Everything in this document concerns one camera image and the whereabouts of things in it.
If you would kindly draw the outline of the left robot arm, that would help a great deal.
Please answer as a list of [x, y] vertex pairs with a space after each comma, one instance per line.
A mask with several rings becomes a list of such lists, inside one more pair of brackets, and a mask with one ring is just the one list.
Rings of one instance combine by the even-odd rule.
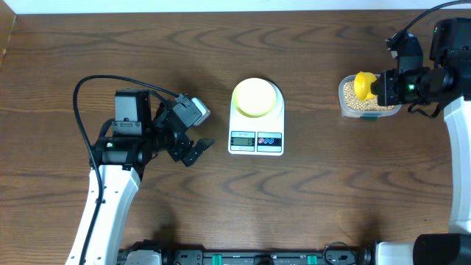
[[186, 134], [210, 111], [196, 97], [180, 94], [161, 99], [151, 113], [149, 90], [115, 94], [115, 116], [106, 121], [95, 144], [89, 144], [88, 198], [67, 264], [115, 264], [127, 220], [146, 165], [161, 152], [192, 166], [213, 140], [192, 141]]

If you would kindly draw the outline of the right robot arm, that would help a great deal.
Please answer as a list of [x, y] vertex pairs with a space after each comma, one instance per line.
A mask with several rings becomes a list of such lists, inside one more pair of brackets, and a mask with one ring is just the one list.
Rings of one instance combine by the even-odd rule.
[[408, 105], [409, 113], [436, 103], [430, 114], [444, 116], [452, 152], [453, 198], [447, 233], [422, 234], [413, 243], [380, 242], [365, 264], [470, 263], [470, 20], [450, 18], [436, 23], [430, 60], [415, 36], [402, 31], [386, 45], [397, 67], [370, 85], [381, 106]]

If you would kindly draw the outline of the white kitchen scale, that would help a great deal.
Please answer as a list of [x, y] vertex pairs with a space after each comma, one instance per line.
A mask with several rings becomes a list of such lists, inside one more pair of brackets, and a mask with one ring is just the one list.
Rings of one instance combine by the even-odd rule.
[[227, 146], [230, 154], [281, 156], [284, 153], [285, 100], [281, 90], [273, 82], [270, 83], [277, 94], [276, 105], [270, 113], [260, 118], [241, 115], [233, 107], [231, 97]]

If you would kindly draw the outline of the yellow measuring scoop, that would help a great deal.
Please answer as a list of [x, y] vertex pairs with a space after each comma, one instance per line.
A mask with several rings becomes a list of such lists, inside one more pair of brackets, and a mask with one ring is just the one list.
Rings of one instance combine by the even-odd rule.
[[372, 93], [372, 84], [378, 78], [370, 72], [360, 71], [356, 74], [354, 79], [354, 91], [358, 100], [366, 101], [374, 99], [375, 95]]

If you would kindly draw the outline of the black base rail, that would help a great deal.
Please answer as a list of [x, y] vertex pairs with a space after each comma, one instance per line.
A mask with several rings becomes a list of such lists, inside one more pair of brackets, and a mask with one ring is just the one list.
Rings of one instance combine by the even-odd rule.
[[144, 240], [118, 252], [117, 264], [162, 265], [373, 265], [374, 251], [350, 248], [337, 241], [311, 250], [211, 250], [202, 245], [167, 244]]

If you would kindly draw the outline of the clear container of soybeans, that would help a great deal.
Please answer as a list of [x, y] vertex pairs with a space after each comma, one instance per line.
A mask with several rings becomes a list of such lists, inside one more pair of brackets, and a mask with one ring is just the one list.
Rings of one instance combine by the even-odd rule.
[[401, 106], [379, 106], [378, 99], [359, 100], [354, 91], [355, 75], [345, 77], [339, 84], [339, 104], [341, 115], [349, 118], [380, 118], [393, 116]]

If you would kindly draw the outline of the yellow bowl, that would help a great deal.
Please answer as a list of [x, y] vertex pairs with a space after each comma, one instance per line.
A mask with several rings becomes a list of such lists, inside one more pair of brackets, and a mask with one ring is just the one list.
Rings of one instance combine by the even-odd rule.
[[276, 105], [277, 94], [273, 85], [264, 79], [249, 78], [233, 90], [233, 107], [243, 116], [260, 118], [270, 113]]

